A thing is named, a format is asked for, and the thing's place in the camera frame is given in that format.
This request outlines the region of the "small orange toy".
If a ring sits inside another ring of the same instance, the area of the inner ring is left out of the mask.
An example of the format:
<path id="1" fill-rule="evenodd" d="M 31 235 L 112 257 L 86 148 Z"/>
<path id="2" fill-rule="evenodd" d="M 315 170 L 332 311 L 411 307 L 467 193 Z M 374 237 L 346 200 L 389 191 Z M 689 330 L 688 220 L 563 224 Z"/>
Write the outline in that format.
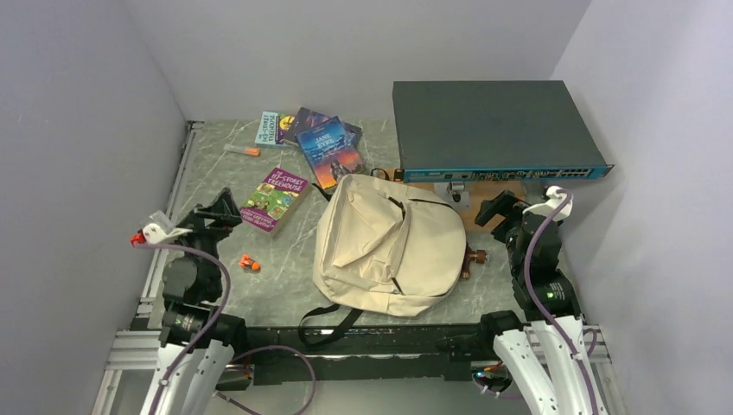
<path id="1" fill-rule="evenodd" d="M 248 255 L 243 255 L 242 258 L 239 261 L 239 267 L 246 271 L 252 271 L 252 272 L 259 272 L 261 271 L 261 265 L 260 263 L 251 258 Z"/>

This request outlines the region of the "beige canvas backpack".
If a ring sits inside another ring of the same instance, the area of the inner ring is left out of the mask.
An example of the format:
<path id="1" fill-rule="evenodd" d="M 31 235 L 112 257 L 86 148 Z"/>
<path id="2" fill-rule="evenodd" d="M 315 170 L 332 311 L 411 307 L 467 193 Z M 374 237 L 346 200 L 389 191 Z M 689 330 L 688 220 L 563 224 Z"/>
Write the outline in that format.
<path id="1" fill-rule="evenodd" d="M 345 306 L 343 320 L 320 340 L 297 330 L 307 348 L 337 342 L 363 312 L 414 317 L 458 283 L 467 249 L 460 215 L 436 194 L 365 175 L 341 178 L 316 227 L 312 278 L 329 300 L 305 319 Z"/>

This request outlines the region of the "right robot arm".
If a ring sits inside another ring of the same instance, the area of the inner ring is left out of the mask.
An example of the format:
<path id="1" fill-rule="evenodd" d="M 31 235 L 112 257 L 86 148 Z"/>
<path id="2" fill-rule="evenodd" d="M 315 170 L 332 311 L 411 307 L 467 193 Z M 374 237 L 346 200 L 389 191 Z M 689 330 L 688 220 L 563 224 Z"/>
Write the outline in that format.
<path id="1" fill-rule="evenodd" d="M 559 226 L 572 210 L 571 193 L 558 186 L 531 205 L 505 190 L 481 203 L 475 223 L 502 218 L 492 231 L 507 249 L 513 294 L 523 310 L 481 317 L 476 347 L 500 360 L 533 414 L 604 414 L 592 375 L 587 332 L 577 294 L 559 268 Z"/>

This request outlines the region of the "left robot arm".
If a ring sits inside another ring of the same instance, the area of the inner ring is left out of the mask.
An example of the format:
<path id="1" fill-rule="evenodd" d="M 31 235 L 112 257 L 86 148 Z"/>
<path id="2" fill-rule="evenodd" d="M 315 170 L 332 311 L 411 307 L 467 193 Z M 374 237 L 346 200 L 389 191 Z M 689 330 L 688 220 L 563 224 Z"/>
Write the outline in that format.
<path id="1" fill-rule="evenodd" d="M 160 346 L 143 414 L 203 413 L 228 363 L 246 356 L 245 321 L 223 312 L 232 279 L 218 254 L 241 222 L 231 189 L 223 188 L 178 223 L 152 214 L 131 238 L 136 248 L 181 253 L 163 270 Z"/>

